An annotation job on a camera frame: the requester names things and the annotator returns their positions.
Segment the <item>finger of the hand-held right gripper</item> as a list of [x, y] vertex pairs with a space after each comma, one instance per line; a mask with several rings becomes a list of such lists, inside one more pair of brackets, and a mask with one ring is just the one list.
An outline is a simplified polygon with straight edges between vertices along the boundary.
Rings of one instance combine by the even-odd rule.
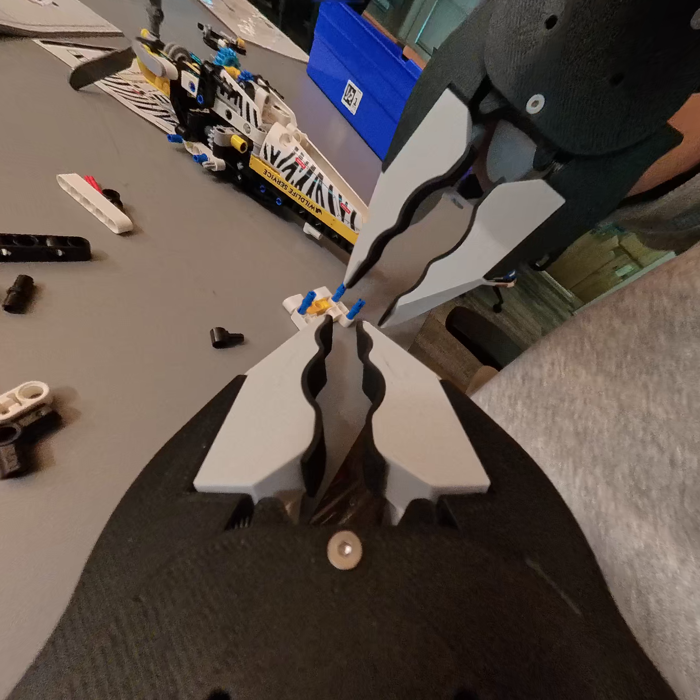
[[389, 328], [486, 283], [486, 274], [565, 203], [541, 179], [498, 184], [475, 207], [470, 227], [450, 251], [429, 262], [416, 284], [381, 317]]
[[388, 243], [407, 230], [419, 205], [455, 184], [468, 169], [472, 143], [468, 103], [447, 87], [380, 173], [369, 218], [354, 244], [345, 286], [357, 284], [379, 261]]

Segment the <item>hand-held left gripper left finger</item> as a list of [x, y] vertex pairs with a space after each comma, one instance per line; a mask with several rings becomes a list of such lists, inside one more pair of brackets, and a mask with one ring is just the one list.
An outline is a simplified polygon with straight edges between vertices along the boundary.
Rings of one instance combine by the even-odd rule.
[[252, 367], [194, 479], [199, 493], [315, 496], [326, 471], [317, 398], [333, 321], [323, 316]]

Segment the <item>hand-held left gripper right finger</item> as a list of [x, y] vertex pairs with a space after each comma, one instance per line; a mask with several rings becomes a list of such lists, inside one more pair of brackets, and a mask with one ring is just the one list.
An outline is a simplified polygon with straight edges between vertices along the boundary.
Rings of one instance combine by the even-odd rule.
[[491, 480], [439, 376], [365, 320], [356, 339], [370, 401], [365, 483], [389, 521], [413, 501], [485, 494]]

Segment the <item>small white lego assembly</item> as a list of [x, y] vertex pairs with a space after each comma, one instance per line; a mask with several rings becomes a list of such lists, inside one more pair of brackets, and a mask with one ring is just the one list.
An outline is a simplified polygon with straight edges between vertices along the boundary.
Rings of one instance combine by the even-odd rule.
[[322, 286], [305, 295], [296, 294], [287, 297], [282, 302], [282, 306], [299, 330], [316, 325], [316, 321], [325, 316], [331, 318], [333, 323], [339, 324], [342, 328], [350, 328], [357, 315], [363, 310], [365, 301], [357, 299], [351, 307], [347, 307], [342, 302], [345, 293], [346, 286], [344, 284], [340, 284], [333, 292]]

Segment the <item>zebra striped lego helicopter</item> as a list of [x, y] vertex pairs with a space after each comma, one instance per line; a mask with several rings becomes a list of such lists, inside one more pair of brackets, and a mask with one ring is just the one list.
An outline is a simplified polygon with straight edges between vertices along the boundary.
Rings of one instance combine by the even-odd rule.
[[204, 170], [220, 173], [250, 197], [289, 208], [304, 233], [352, 252], [368, 208], [301, 131], [292, 109], [266, 78], [244, 70], [230, 48], [201, 59], [160, 38], [162, 2], [150, 1], [148, 27], [123, 50], [75, 67], [74, 90], [92, 85], [136, 61], [147, 82], [171, 103], [177, 124], [167, 134]]

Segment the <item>white lego connector piece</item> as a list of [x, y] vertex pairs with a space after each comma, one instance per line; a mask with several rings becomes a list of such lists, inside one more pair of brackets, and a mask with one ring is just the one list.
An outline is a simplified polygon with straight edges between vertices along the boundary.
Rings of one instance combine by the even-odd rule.
[[18, 420], [31, 411], [49, 405], [50, 387], [42, 381], [28, 381], [1, 394], [1, 424]]

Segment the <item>small black yellow lego assembly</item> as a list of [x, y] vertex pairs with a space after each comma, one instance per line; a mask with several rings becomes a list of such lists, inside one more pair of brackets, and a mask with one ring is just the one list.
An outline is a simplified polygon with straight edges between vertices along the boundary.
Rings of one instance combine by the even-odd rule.
[[246, 43], [238, 35], [217, 32], [211, 25], [201, 22], [197, 23], [197, 29], [200, 30], [202, 34], [204, 44], [214, 51], [218, 51], [222, 48], [230, 48], [237, 54], [247, 54]]

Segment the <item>black lego connector piece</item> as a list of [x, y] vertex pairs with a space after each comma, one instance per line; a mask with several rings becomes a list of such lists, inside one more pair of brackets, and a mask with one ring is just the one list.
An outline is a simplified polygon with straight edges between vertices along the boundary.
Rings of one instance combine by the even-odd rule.
[[36, 468], [36, 445], [62, 424], [52, 407], [38, 407], [1, 425], [1, 480], [30, 474]]

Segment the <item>white lego beam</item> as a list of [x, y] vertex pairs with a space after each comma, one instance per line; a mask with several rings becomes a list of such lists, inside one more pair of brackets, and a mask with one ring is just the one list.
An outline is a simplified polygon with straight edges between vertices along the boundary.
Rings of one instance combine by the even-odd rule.
[[57, 174], [56, 180], [60, 188], [114, 234], [122, 235], [134, 230], [131, 219], [81, 175]]

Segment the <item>black lego pin connector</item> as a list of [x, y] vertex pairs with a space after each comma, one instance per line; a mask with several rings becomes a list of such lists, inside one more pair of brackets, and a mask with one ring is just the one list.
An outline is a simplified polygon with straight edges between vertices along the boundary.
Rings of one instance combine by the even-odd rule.
[[33, 300], [34, 279], [29, 275], [18, 275], [6, 291], [1, 308], [9, 314], [24, 314]]

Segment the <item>long black lego beam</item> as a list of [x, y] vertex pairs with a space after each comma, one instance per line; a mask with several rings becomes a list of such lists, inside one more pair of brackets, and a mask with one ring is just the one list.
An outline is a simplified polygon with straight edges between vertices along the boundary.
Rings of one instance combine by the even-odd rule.
[[63, 263], [90, 260], [92, 260], [90, 242], [82, 237], [1, 234], [2, 263]]

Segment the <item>lego instruction booklet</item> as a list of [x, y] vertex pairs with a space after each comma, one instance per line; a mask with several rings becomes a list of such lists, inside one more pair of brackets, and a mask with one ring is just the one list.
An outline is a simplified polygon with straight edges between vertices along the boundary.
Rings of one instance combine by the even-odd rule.
[[123, 32], [80, 1], [1, 1], [1, 35], [123, 36]]

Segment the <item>blue plastic storage bin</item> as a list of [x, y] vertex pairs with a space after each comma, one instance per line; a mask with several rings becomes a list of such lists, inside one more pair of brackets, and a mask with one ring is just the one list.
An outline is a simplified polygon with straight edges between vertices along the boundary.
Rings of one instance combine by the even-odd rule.
[[307, 74], [380, 159], [421, 73], [348, 4], [320, 3]]

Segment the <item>white paper sheet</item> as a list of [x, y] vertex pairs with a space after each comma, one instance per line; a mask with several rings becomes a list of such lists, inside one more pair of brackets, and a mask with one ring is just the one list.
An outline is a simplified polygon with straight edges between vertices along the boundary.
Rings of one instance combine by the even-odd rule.
[[246, 43], [306, 65], [309, 55], [248, 1], [199, 1]]

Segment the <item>zebra striped sticker sheet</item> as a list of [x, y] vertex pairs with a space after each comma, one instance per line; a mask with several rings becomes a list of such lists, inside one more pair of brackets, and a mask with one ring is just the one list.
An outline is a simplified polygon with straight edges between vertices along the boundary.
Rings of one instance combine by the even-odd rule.
[[[89, 59], [103, 57], [111, 52], [109, 48], [93, 47], [75, 42], [59, 42], [48, 39], [34, 39], [34, 42], [57, 57], [70, 69], [82, 65]], [[136, 61], [127, 69], [94, 83], [94, 86], [109, 94], [163, 133], [175, 133], [177, 120], [170, 100], [147, 82]]]

